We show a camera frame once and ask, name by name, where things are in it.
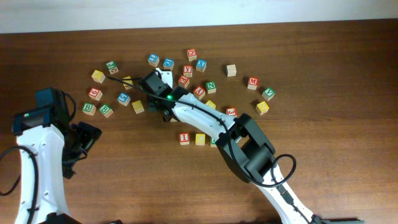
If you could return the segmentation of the red letter I block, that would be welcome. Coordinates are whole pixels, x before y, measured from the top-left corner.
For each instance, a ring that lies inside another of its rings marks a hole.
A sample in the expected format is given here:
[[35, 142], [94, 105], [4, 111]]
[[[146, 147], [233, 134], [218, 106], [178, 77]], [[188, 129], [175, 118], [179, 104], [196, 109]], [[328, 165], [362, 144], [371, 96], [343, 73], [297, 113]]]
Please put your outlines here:
[[190, 144], [189, 133], [180, 133], [179, 134], [179, 143], [180, 143], [180, 145], [189, 145]]

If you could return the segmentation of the yellow letter C block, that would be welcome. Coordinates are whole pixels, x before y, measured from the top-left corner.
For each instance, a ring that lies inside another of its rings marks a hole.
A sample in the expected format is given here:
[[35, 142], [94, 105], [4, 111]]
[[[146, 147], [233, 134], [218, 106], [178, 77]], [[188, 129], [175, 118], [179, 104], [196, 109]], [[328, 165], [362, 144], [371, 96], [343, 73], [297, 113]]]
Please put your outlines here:
[[195, 135], [195, 144], [197, 146], [204, 146], [206, 142], [206, 135], [205, 134], [196, 134]]

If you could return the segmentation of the green letter R block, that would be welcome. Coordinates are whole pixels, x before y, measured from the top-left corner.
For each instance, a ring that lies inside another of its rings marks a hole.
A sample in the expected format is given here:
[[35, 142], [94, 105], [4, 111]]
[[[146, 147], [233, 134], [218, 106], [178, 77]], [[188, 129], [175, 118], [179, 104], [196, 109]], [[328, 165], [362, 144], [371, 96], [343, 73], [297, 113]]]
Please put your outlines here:
[[216, 141], [215, 141], [214, 138], [211, 138], [211, 144], [210, 144], [210, 146], [211, 146], [211, 147], [216, 147]]

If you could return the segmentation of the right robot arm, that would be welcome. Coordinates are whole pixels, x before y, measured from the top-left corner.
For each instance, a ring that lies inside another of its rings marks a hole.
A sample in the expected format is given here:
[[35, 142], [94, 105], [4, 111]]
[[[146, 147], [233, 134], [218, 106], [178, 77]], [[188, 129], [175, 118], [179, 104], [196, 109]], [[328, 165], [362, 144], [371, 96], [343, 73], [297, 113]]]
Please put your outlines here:
[[295, 171], [282, 175], [277, 163], [282, 156], [274, 155], [274, 146], [248, 114], [229, 116], [205, 105], [186, 89], [173, 88], [170, 71], [153, 70], [139, 81], [139, 86], [153, 99], [164, 121], [175, 119], [213, 138], [230, 170], [265, 195], [282, 223], [321, 223], [321, 218], [289, 187], [287, 181]]

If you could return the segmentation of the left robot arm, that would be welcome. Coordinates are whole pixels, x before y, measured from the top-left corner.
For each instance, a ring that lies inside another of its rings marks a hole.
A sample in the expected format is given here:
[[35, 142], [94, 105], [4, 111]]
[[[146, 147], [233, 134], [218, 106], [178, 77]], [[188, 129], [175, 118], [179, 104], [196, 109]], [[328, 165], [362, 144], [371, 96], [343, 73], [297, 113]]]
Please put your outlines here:
[[21, 199], [16, 223], [76, 223], [65, 199], [63, 180], [86, 159], [100, 129], [73, 124], [66, 99], [54, 88], [35, 92], [36, 107], [16, 114], [12, 132], [21, 155]]

